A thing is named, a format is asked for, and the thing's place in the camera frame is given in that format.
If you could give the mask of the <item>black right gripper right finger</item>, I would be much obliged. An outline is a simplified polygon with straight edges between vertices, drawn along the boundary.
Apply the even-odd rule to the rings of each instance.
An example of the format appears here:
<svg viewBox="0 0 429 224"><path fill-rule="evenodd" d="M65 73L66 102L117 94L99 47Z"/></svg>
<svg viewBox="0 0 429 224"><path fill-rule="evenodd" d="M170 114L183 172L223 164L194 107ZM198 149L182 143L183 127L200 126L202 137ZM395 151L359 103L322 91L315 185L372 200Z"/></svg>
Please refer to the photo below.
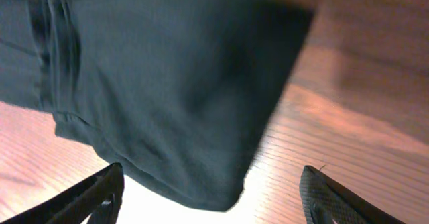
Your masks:
<svg viewBox="0 0 429 224"><path fill-rule="evenodd" d="M304 167L299 191L307 224L405 224L313 166Z"/></svg>

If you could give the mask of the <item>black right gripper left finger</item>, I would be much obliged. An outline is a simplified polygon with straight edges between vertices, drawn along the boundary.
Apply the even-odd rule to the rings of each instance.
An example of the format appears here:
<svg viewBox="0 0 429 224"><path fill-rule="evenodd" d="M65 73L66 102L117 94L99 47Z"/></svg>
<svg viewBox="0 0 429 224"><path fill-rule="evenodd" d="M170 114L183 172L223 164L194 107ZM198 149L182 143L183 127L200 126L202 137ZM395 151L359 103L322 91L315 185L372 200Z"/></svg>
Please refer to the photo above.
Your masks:
<svg viewBox="0 0 429 224"><path fill-rule="evenodd" d="M123 167L113 163L2 224L116 224L124 188Z"/></svg>

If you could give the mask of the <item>black leggings with orange waistband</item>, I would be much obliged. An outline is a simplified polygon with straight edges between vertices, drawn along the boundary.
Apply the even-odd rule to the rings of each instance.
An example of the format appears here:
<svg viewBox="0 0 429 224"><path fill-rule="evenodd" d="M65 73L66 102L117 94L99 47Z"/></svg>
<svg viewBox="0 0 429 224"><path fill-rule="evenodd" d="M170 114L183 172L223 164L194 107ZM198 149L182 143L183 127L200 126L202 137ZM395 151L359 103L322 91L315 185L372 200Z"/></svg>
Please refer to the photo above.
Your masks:
<svg viewBox="0 0 429 224"><path fill-rule="evenodd" d="M312 18L272 0L1 0L1 100L163 197L227 211Z"/></svg>

